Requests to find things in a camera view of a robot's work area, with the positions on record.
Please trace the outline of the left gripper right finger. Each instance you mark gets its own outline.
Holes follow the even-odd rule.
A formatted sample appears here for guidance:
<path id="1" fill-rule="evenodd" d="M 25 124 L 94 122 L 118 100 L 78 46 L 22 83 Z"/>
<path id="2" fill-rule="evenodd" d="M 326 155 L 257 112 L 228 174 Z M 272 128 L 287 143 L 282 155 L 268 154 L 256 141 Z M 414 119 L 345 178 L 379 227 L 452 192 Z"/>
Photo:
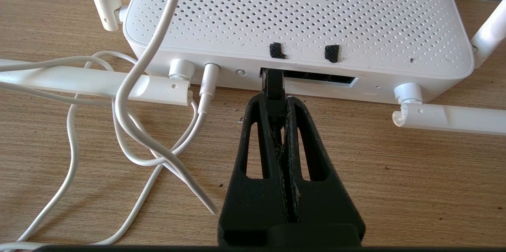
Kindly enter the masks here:
<path id="1" fill-rule="evenodd" d="M 365 223 L 332 165 L 302 101 L 286 99 L 284 144 L 277 156 L 285 221 L 271 246 L 360 246 Z"/>

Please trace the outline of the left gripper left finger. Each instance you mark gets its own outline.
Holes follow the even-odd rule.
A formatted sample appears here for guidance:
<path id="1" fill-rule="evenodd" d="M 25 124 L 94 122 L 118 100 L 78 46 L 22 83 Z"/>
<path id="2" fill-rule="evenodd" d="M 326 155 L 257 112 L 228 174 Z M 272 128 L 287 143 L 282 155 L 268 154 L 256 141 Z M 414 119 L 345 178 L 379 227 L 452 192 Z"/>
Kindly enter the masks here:
<path id="1" fill-rule="evenodd" d="M 246 106 L 235 166 L 217 228 L 219 246 L 288 246 L 286 195 L 278 163 L 285 95 L 260 92 Z M 247 176 L 251 127 L 257 124 L 262 178 Z"/>

